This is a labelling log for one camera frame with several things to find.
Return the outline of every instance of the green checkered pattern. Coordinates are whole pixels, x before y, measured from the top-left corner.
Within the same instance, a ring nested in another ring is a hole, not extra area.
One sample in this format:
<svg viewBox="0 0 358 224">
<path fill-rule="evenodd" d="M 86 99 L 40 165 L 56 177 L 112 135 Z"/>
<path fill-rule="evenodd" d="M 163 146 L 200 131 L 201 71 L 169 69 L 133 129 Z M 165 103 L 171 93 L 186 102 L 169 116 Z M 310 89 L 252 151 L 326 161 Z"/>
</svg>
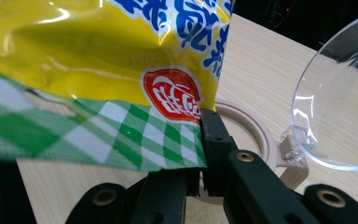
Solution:
<svg viewBox="0 0 358 224">
<path fill-rule="evenodd" d="M 28 89 L 0 75 L 0 160 L 26 157 L 139 171 L 205 167 L 199 125 L 120 101 L 60 98 L 75 112 L 63 116 L 31 103 Z"/>
</svg>

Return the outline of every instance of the yellow snack bag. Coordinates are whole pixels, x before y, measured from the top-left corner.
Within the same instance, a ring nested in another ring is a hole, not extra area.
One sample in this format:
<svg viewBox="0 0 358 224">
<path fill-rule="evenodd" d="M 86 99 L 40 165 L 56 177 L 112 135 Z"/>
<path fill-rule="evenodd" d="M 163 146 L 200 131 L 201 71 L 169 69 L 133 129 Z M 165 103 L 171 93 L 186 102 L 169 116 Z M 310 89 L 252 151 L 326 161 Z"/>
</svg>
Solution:
<svg viewBox="0 0 358 224">
<path fill-rule="evenodd" d="M 213 0 L 0 1 L 0 143 L 10 145 L 0 158 L 204 166 L 200 108 L 213 108 L 231 10 Z"/>
</svg>

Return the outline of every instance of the light wood surface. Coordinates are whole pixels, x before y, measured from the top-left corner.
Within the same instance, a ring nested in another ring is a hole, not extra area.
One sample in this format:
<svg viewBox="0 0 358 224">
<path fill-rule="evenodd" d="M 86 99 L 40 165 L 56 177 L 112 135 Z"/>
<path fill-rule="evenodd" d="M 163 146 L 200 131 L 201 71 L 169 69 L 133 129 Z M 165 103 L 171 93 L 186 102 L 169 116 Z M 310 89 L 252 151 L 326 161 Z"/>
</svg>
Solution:
<svg viewBox="0 0 358 224">
<path fill-rule="evenodd" d="M 234 15 L 217 96 L 243 105 L 256 114 L 275 140 L 290 125 L 290 106 L 296 84 L 316 52 Z M 247 132 L 226 120 L 241 148 L 257 151 Z M 358 201 L 358 172 L 331 170 L 308 160 L 309 178 L 297 188 L 325 183 Z M 38 223 L 64 223 L 81 196 L 91 187 L 118 183 L 128 187 L 142 173 L 53 161 L 19 161 L 23 181 Z M 186 223 L 227 223 L 221 206 L 189 198 Z"/>
</svg>

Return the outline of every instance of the clear plastic dome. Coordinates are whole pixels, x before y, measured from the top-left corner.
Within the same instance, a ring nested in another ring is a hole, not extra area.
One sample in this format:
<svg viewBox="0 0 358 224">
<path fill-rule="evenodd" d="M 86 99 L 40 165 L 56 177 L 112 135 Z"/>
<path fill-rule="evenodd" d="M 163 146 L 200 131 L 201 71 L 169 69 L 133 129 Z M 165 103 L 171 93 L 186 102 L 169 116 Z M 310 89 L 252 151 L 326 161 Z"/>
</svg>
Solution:
<svg viewBox="0 0 358 224">
<path fill-rule="evenodd" d="M 358 170 L 358 20 L 331 38 L 298 82 L 294 136 L 313 160 Z"/>
</svg>

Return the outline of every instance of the red oval logo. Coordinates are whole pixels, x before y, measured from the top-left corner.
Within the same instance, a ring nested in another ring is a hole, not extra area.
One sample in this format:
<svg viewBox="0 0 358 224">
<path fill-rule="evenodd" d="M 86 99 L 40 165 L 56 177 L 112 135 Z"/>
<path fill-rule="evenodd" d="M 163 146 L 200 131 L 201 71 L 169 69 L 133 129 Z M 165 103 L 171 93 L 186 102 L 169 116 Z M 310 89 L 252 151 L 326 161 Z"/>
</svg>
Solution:
<svg viewBox="0 0 358 224">
<path fill-rule="evenodd" d="M 144 89 L 165 118 L 200 122 L 199 89 L 186 72 L 176 68 L 146 72 Z"/>
</svg>

